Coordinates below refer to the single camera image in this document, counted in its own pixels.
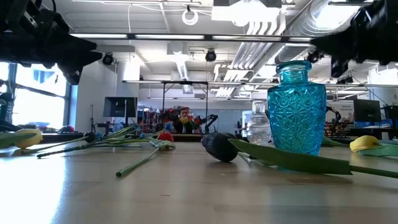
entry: vase neck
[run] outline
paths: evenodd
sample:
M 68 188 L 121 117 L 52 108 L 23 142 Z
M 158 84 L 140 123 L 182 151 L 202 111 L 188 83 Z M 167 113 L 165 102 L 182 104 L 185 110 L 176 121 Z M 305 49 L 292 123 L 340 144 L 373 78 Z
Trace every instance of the vase neck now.
M 252 114 L 265 114 L 266 103 L 264 101 L 253 101 Z
M 285 62 L 277 67 L 280 75 L 280 83 L 306 83 L 308 72 L 311 70 L 311 63 L 308 61 Z

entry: textured glass vase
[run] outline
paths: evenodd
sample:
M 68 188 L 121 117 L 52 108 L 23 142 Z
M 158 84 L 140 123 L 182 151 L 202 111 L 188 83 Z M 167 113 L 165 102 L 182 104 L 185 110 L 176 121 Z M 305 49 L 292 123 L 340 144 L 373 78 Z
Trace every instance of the textured glass vase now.
M 253 101 L 252 114 L 248 122 L 248 140 L 250 143 L 267 145 L 271 139 L 271 128 L 266 116 L 266 103 Z
M 326 115 L 326 88 L 308 81 L 308 61 L 285 62 L 277 67 L 280 85 L 268 90 L 268 111 L 275 146 L 318 155 Z

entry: table surface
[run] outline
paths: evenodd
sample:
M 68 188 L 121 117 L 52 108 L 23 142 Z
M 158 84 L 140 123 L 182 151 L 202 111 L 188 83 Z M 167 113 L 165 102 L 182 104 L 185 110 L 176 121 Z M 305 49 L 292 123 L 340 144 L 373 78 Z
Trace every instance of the table surface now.
M 150 151 L 101 148 L 36 159 L 0 151 L 0 223 L 398 223 L 398 180 L 313 175 L 221 163 L 199 143 L 176 143 L 124 178 Z M 397 170 L 398 159 L 345 148 L 321 155 Z

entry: blue glass vase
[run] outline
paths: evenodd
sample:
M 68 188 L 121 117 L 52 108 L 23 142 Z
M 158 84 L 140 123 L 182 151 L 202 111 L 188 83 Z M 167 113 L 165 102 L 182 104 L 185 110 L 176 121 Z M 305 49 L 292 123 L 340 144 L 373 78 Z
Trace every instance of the blue glass vase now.
M 308 81 L 308 61 L 277 66 L 280 85 L 268 89 L 268 111 L 275 146 L 318 155 L 326 115 L 326 88 Z

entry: monitor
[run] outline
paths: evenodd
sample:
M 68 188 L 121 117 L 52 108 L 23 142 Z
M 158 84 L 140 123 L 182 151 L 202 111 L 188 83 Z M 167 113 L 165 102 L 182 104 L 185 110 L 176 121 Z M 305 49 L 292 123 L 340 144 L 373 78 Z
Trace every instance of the monitor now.
M 354 100 L 354 121 L 380 122 L 380 102 L 377 100 Z
M 135 118 L 137 110 L 136 97 L 106 97 L 104 103 L 105 117 Z

